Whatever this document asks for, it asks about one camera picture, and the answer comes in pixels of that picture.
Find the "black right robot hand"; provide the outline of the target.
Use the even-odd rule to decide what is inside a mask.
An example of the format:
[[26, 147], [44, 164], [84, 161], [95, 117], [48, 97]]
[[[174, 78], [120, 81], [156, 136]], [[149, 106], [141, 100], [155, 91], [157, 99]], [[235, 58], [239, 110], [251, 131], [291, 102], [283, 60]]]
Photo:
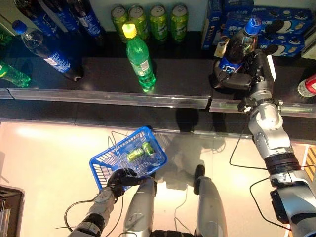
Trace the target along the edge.
[[251, 93], [259, 90], [273, 92], [274, 81], [268, 56], [260, 49], [246, 56], [241, 72], [230, 74], [214, 67], [210, 76], [214, 89], [248, 90]]

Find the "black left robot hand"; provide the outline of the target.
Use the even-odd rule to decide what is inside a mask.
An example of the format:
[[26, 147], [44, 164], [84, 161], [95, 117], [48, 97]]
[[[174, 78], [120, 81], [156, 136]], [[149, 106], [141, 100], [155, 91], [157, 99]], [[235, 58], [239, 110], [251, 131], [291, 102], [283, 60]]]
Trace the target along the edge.
[[115, 199], [118, 199], [125, 192], [125, 186], [137, 186], [145, 183], [148, 177], [138, 177], [136, 172], [130, 168], [118, 169], [113, 172], [107, 181], [106, 187], [109, 187], [114, 194]]

